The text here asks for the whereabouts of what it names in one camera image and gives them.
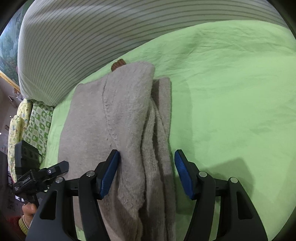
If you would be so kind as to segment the person's left hand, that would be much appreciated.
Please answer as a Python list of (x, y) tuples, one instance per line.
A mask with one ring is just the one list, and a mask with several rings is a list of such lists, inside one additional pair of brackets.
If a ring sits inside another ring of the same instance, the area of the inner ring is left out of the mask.
[(33, 203), (27, 203), (22, 206), (23, 221), (27, 228), (30, 227), (33, 217), (37, 211), (37, 207)]

